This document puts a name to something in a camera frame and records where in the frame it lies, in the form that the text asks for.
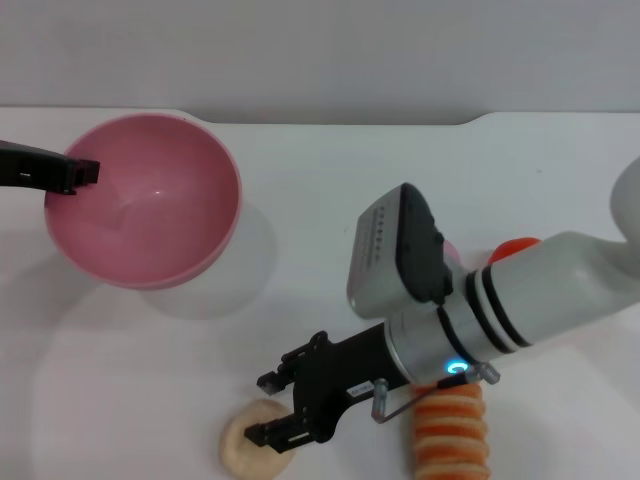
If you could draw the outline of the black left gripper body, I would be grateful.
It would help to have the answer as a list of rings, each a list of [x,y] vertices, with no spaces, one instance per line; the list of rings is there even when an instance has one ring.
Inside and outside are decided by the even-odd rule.
[[[78,163],[62,154],[1,142],[1,186],[73,195]]]

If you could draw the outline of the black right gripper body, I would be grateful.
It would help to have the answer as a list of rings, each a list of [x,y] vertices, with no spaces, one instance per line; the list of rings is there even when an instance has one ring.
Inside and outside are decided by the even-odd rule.
[[[338,343],[318,332],[281,361],[281,371],[294,383],[294,413],[285,446],[329,441],[342,415],[372,397],[370,392],[351,394],[358,385],[384,379],[393,390],[408,383],[388,350],[382,324]]]

